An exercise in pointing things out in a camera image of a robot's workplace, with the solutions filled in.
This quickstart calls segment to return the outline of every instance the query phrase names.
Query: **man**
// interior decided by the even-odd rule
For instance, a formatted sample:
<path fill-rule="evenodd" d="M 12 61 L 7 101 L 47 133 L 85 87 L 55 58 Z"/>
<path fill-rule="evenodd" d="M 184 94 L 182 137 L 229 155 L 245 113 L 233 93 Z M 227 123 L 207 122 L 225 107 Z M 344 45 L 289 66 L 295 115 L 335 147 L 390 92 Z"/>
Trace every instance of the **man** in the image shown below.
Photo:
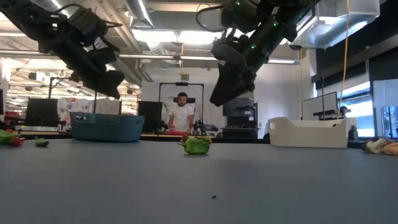
<path fill-rule="evenodd" d="M 177 97 L 177 106 L 171 110 L 169 119 L 169 129 L 191 134 L 193 126 L 193 108 L 187 105 L 188 95 L 179 93 Z"/>

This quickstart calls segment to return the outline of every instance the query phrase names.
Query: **yellow cable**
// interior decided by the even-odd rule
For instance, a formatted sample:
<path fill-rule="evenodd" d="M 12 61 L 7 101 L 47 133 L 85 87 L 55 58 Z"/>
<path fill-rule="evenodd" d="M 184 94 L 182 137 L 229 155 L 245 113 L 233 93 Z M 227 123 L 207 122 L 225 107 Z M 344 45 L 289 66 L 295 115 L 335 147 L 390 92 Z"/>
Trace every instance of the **yellow cable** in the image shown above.
<path fill-rule="evenodd" d="M 343 70 L 343 83 L 341 84 L 340 104 L 338 105 L 337 120 L 340 118 L 341 102 L 343 101 L 343 90 L 347 74 L 347 51 L 348 51 L 348 28 L 349 28 L 349 10 L 351 9 L 351 0 L 348 0 L 347 7 L 347 27 L 346 27 L 346 47 L 344 51 L 344 70 Z"/>

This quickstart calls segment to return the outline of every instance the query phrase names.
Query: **table surface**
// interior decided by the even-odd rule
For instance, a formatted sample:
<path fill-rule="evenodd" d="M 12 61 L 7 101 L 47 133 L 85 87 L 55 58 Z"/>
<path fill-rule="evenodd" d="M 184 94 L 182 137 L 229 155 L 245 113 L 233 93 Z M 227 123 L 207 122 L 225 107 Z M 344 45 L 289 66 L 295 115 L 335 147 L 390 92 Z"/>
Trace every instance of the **table surface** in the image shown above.
<path fill-rule="evenodd" d="M 0 148 L 0 223 L 397 223 L 397 170 L 358 149 L 26 141 Z"/>

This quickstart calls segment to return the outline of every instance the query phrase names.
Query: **blue plastic basket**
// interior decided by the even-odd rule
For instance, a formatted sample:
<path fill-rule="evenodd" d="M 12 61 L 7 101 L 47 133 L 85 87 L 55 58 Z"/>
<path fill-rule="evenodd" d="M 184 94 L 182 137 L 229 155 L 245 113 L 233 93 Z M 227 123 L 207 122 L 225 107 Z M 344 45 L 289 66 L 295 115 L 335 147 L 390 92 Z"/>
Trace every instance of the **blue plastic basket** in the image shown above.
<path fill-rule="evenodd" d="M 72 136 L 79 140 L 104 142 L 138 141 L 144 116 L 70 112 Z"/>

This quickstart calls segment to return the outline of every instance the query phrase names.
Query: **red toy object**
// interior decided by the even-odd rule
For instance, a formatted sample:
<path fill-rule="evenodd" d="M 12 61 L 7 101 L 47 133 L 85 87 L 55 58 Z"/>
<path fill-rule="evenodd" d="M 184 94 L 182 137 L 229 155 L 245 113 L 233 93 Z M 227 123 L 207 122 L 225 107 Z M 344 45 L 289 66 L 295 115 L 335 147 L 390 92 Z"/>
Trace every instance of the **red toy object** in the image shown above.
<path fill-rule="evenodd" d="M 185 132 L 182 132 L 182 131 L 169 131 L 167 134 L 171 134 L 171 135 L 184 135 Z"/>
<path fill-rule="evenodd" d="M 22 141 L 19 139 L 19 137 L 10 138 L 10 146 L 11 147 L 19 147 L 21 145 L 22 145 Z"/>

